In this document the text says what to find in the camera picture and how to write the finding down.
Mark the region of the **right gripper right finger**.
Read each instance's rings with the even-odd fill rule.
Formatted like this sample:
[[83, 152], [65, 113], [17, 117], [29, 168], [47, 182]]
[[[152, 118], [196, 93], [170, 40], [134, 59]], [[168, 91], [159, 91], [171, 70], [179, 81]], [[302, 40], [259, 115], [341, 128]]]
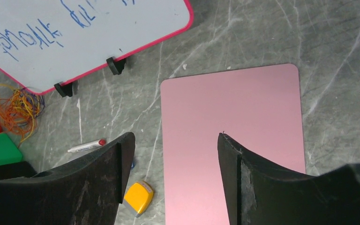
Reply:
[[360, 225], [360, 163], [310, 176], [223, 133], [217, 151], [230, 224]]

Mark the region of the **black plastic bin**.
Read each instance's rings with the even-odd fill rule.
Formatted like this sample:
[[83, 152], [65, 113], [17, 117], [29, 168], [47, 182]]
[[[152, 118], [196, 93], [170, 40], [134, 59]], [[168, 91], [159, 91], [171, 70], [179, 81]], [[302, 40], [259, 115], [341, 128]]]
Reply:
[[18, 177], [30, 178], [37, 172], [29, 162], [22, 161], [6, 165], [0, 165], [0, 180], [13, 179]]

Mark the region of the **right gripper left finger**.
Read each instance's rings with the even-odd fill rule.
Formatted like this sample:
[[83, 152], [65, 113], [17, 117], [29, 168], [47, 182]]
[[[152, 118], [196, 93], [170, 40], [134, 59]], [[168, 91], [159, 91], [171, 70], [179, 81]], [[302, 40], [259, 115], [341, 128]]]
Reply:
[[112, 225], [123, 202], [135, 135], [33, 177], [0, 180], [0, 225]]

